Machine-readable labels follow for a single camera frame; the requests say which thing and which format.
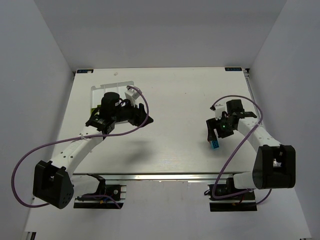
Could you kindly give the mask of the large teal lego brick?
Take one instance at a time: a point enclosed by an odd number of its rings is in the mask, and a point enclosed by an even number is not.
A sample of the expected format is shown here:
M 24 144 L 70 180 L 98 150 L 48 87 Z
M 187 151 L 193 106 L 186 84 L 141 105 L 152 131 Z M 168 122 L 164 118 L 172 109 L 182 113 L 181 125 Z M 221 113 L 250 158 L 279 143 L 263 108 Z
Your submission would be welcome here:
M 210 147 L 213 149 L 213 150 L 218 150 L 220 148 L 220 145 L 219 145 L 219 142 L 217 139 L 215 140 L 210 140 L 209 141 L 209 144 L 210 144 Z

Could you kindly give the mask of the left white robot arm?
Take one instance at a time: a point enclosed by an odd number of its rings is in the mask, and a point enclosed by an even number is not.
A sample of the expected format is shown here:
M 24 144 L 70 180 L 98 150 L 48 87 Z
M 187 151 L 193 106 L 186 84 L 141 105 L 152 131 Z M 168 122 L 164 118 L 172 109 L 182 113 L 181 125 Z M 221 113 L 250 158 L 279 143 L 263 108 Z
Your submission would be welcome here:
M 128 122 L 136 130 L 151 124 L 147 102 L 136 104 L 143 94 L 128 86 L 125 99 L 116 92 L 103 95 L 100 105 L 91 113 L 80 136 L 49 161 L 40 161 L 34 169 L 33 195 L 58 208 L 65 208 L 73 198 L 106 197 L 106 181 L 97 174 L 75 176 L 86 156 L 105 138 L 112 137 L 117 123 Z

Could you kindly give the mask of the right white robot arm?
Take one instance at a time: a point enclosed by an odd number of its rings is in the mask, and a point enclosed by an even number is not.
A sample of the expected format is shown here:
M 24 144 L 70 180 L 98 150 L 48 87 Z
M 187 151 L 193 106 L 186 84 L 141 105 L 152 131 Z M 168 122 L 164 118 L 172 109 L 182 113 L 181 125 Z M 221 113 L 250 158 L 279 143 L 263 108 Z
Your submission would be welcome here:
M 237 190 L 290 189 L 296 184 L 296 150 L 274 139 L 252 111 L 246 111 L 240 99 L 210 108 L 214 118 L 206 121 L 207 141 L 213 149 L 218 139 L 238 131 L 256 152 L 252 171 L 233 175 Z

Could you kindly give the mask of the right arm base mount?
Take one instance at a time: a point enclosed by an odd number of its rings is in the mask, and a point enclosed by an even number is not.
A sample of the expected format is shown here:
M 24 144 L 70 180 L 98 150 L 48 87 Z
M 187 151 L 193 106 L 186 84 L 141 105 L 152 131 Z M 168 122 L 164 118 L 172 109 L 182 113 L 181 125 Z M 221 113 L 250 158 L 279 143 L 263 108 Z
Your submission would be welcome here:
M 215 197 L 212 194 L 214 184 L 209 184 L 204 191 L 204 196 L 209 198 L 209 210 L 212 213 L 222 212 L 256 212 L 256 196 L 253 191 L 237 194 L 236 196 L 225 197 L 231 193 L 238 193 L 241 190 L 232 189 L 227 184 L 218 184 L 215 189 Z

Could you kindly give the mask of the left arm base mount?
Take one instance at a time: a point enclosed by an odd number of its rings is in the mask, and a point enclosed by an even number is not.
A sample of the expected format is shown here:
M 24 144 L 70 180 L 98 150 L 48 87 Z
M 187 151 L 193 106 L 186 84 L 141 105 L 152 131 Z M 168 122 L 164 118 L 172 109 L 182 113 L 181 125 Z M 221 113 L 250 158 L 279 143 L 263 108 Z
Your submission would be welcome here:
M 106 180 L 97 174 L 73 176 L 75 209 L 120 210 L 126 199 L 127 186 Z

